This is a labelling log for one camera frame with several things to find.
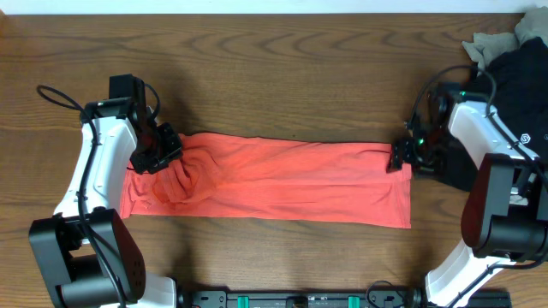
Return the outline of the orange red t-shirt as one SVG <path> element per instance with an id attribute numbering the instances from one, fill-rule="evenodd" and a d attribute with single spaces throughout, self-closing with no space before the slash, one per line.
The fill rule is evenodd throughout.
<path id="1" fill-rule="evenodd" d="M 315 143 L 219 133 L 182 136 L 182 156 L 156 174 L 128 171 L 121 216 L 349 222 L 410 228 L 408 165 L 390 145 Z"/>

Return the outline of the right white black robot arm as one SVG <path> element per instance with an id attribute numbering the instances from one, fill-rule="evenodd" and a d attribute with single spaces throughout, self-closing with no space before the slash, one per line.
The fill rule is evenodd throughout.
<path id="1" fill-rule="evenodd" d="M 510 307 L 508 292 L 482 287 L 502 270 L 546 262 L 547 166 L 503 124 L 494 94 L 427 87 L 427 119 L 413 113 L 408 137 L 393 144 L 388 171 L 410 166 L 469 195 L 457 247 L 422 287 L 384 288 L 384 307 L 394 305 L 391 295 L 403 307 Z"/>

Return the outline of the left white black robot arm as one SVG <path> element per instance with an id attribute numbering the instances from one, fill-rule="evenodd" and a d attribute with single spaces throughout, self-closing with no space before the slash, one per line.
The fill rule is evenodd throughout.
<path id="1" fill-rule="evenodd" d="M 86 105 L 82 147 L 63 200 L 29 242 L 56 307 L 176 307 L 176 282 L 146 270 L 120 215 L 123 178 L 146 124 L 132 98 Z"/>

